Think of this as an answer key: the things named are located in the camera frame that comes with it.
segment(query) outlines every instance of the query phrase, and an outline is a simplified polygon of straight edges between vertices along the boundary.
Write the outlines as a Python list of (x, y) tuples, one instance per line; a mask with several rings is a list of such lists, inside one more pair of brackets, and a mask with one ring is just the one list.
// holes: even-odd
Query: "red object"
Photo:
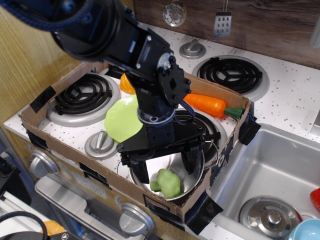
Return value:
[(311, 192), (310, 198), (315, 207), (320, 211), (320, 188)]

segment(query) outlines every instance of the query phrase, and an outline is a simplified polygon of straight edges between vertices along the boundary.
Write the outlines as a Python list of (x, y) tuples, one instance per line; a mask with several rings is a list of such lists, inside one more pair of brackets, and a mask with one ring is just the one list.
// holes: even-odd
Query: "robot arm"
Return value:
[(67, 54), (85, 62), (107, 61), (126, 71), (136, 90), (142, 130), (118, 145), (122, 163), (149, 183), (145, 161), (181, 152), (191, 174), (204, 144), (203, 130), (175, 121), (191, 92), (170, 45), (133, 19), (119, 0), (0, 0), (26, 24), (49, 31)]

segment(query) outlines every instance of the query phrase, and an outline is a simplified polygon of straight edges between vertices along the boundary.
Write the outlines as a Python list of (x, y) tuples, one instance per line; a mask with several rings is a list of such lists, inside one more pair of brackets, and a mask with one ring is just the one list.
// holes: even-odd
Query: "spatula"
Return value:
[(227, 12), (228, 1), (223, 0), (223, 12), (217, 12), (215, 15), (213, 37), (214, 38), (223, 38), (230, 36), (231, 32), (231, 12)]

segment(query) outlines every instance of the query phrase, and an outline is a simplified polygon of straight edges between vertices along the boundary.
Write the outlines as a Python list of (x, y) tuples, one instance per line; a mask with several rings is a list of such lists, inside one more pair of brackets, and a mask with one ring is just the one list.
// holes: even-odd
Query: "black coil burner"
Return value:
[(237, 58), (212, 57), (198, 71), (198, 77), (240, 94), (256, 88), (262, 81), (262, 76), (262, 72), (254, 64)]
[[(180, 121), (188, 121), (191, 119), (191, 114), (185, 110), (177, 110), (175, 112), (175, 118)], [(201, 125), (205, 128), (204, 139), (206, 141), (213, 142), (217, 148), (219, 148), (219, 140), (221, 139), (221, 133), (217, 130), (216, 126), (210, 121), (207, 117), (201, 115), (200, 113), (195, 112), (194, 124)], [(206, 142), (203, 148), (204, 160), (211, 160), (215, 154), (217, 154), (216, 148), (210, 143)]]
[(59, 115), (83, 114), (101, 106), (108, 97), (112, 97), (108, 81), (98, 75), (86, 74), (55, 98), (55, 110)]

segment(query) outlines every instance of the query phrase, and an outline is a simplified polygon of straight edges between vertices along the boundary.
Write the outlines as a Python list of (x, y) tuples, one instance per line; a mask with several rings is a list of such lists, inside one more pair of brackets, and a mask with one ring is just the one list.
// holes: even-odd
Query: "oven handle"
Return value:
[(124, 237), (85, 212), (87, 201), (51, 178), (44, 176), (35, 191), (81, 225), (107, 240), (145, 240), (143, 235)]

